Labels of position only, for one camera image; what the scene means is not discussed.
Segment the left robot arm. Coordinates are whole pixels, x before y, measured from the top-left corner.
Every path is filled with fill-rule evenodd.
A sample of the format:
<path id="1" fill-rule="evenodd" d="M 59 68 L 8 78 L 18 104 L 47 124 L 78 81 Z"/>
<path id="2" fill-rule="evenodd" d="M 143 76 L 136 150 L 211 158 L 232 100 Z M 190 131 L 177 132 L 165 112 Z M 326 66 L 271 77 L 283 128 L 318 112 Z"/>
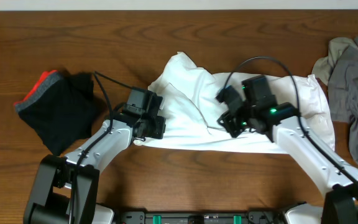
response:
<path id="1" fill-rule="evenodd" d="M 47 155 L 38 168 L 24 223 L 113 223 L 114 210 L 96 202 L 99 176 L 133 141 L 162 139 L 164 99 L 152 91 L 133 92 L 109 110 L 101 128 L 63 157 Z"/>

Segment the white t-shirt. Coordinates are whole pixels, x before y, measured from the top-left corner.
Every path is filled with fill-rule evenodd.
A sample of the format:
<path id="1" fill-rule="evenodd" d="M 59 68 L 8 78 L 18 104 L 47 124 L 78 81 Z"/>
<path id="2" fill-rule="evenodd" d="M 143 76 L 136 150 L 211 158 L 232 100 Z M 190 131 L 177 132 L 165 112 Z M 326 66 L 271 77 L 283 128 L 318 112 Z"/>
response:
<path id="1" fill-rule="evenodd" d="M 166 119 L 162 139 L 135 140 L 136 146 L 198 151 L 227 151 L 283 154 L 266 136 L 244 131 L 232 138 L 217 122 L 227 106 L 215 99 L 225 82 L 237 91 L 249 73 L 211 74 L 198 67 L 183 52 L 172 56 L 163 73 L 148 89 L 163 97 L 158 113 Z M 335 148 L 333 122 L 326 95 L 314 75 L 307 77 L 267 78 L 279 103 L 300 105 L 309 127 L 331 148 Z"/>

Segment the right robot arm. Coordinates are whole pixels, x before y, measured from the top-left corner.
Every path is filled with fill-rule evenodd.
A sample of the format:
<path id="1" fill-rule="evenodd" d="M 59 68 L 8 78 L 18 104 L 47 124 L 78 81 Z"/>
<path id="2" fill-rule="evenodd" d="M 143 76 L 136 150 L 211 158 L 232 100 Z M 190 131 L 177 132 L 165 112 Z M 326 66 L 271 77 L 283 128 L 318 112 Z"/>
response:
<path id="1" fill-rule="evenodd" d="M 306 172 L 324 197 L 284 209 L 276 223 L 358 223 L 358 169 L 341 159 L 310 129 L 291 103 L 278 104 L 268 87 L 243 87 L 246 99 L 231 86 L 216 99 L 228 111 L 218 123 L 234 138 L 246 128 L 266 135 Z"/>

